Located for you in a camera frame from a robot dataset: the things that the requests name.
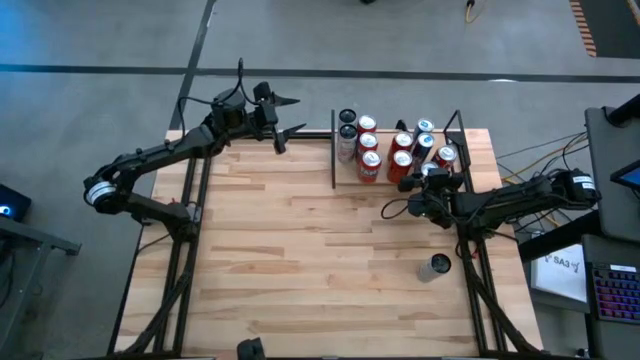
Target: red can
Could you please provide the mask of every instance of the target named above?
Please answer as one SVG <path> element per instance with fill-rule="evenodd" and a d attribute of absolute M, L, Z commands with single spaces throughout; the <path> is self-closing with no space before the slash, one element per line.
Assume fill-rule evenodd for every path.
<path fill-rule="evenodd" d="M 367 151 L 362 154 L 362 162 L 358 168 L 358 178 L 363 183 L 376 182 L 382 161 L 375 151 Z"/>
<path fill-rule="evenodd" d="M 376 132 L 376 128 L 376 119 L 372 116 L 362 115 L 358 119 L 358 135 L 362 135 L 366 132 Z"/>
<path fill-rule="evenodd" d="M 407 132 L 398 133 L 393 137 L 391 146 L 389 147 L 389 154 L 387 160 L 391 161 L 393 154 L 400 150 L 411 151 L 411 145 L 413 144 L 413 137 Z"/>
<path fill-rule="evenodd" d="M 378 138 L 374 133 L 364 133 L 358 138 L 358 150 L 356 151 L 356 161 L 358 164 L 362 160 L 362 154 L 367 151 L 378 150 Z"/>
<path fill-rule="evenodd" d="M 413 158 L 406 150 L 398 150 L 393 154 L 393 160 L 389 162 L 387 178 L 394 184 L 399 184 L 403 177 L 409 174 Z"/>
<path fill-rule="evenodd" d="M 451 145 L 446 145 L 436 151 L 431 161 L 438 164 L 441 168 L 451 169 L 457 158 L 458 153 L 456 149 Z"/>

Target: black floor line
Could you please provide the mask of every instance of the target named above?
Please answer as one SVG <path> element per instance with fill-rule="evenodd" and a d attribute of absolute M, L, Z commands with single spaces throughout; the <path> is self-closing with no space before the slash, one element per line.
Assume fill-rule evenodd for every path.
<path fill-rule="evenodd" d="M 204 13 L 202 14 L 202 19 L 200 20 L 200 27 L 198 28 L 198 35 L 196 36 L 196 41 L 193 44 L 193 50 L 191 51 L 191 56 L 189 57 L 189 65 L 187 66 L 187 73 L 182 80 L 182 85 L 180 86 L 180 92 L 178 93 L 178 99 L 183 96 L 188 96 L 191 91 L 191 85 L 193 85 L 193 78 L 195 76 L 196 67 L 198 66 L 198 61 L 200 61 L 200 55 L 202 54 L 202 48 L 204 47 L 204 40 L 207 37 L 207 31 L 209 30 L 209 21 L 211 20 L 211 15 L 213 13 L 213 5 L 215 5 L 216 0 L 207 0 L 207 4 L 204 7 Z M 180 113 L 178 112 L 178 106 L 173 109 L 173 115 L 171 116 L 171 123 L 169 124 L 169 130 L 177 130 L 180 128 Z"/>
<path fill-rule="evenodd" d="M 65 74 L 123 74 L 123 75 L 182 75 L 184 67 L 146 66 L 73 66 L 73 65 L 12 65 L 0 64 L 0 72 L 65 73 Z"/>
<path fill-rule="evenodd" d="M 232 68 L 199 68 L 195 75 L 236 76 Z M 640 76 L 612 75 L 545 75 L 499 73 L 447 73 L 415 71 L 360 71 L 360 70 L 289 70 L 244 69 L 245 77 L 293 77 L 333 79 L 395 79 L 395 80 L 447 80 L 447 81 L 513 81 L 542 83 L 613 83 L 637 84 Z"/>

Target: white paper sign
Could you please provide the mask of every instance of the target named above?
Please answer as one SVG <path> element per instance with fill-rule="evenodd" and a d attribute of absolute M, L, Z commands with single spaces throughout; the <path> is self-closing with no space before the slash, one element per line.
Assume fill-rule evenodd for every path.
<path fill-rule="evenodd" d="M 572 245 L 532 261 L 531 287 L 586 303 L 582 245 Z"/>

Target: blue can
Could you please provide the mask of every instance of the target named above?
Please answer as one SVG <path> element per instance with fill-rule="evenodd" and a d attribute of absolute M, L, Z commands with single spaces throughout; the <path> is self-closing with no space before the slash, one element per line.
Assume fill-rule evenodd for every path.
<path fill-rule="evenodd" d="M 422 163 L 427 159 L 427 156 L 429 156 L 429 152 L 431 151 L 434 142 L 435 139 L 431 134 L 424 133 L 418 136 L 418 142 L 416 142 L 416 145 L 413 147 L 413 151 L 411 151 L 411 156 L 413 156 L 413 165 L 416 170 L 420 169 Z"/>
<path fill-rule="evenodd" d="M 420 119 L 418 120 L 418 124 L 416 124 L 416 128 L 413 130 L 413 143 L 418 142 L 418 137 L 424 133 L 433 132 L 433 122 L 429 119 Z"/>

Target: gray floor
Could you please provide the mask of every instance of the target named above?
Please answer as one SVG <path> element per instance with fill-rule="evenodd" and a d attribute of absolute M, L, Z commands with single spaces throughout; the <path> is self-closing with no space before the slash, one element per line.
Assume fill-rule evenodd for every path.
<path fill-rule="evenodd" d="M 472 25 L 465 0 L 219 0 L 199 66 L 455 73 L 637 75 L 640 61 L 591 58 L 568 0 L 489 0 Z M 186 67 L 206 0 L 0 0 L 0 64 Z M 500 83 L 384 79 L 268 80 L 300 104 L 283 126 L 329 125 L 330 109 L 373 114 L 381 127 L 460 109 L 467 127 L 489 128 L 496 154 L 582 131 L 583 111 L 617 105 L 637 84 Z M 47 359 L 104 354 L 140 227 L 98 215 L 82 180 L 123 152 L 163 138 L 182 76 L 0 73 L 0 182 L 34 199 L 29 223 L 83 243 L 54 256 L 25 321 L 22 348 Z M 234 78 L 196 76 L 190 95 L 212 98 Z M 206 114 L 190 104 L 187 127 Z M 514 170 L 558 144 L 501 160 Z M 590 170 L 588 152 L 572 166 Z M 153 177 L 137 190 L 151 191 Z M 545 348 L 586 346 L 582 316 L 536 305 Z"/>

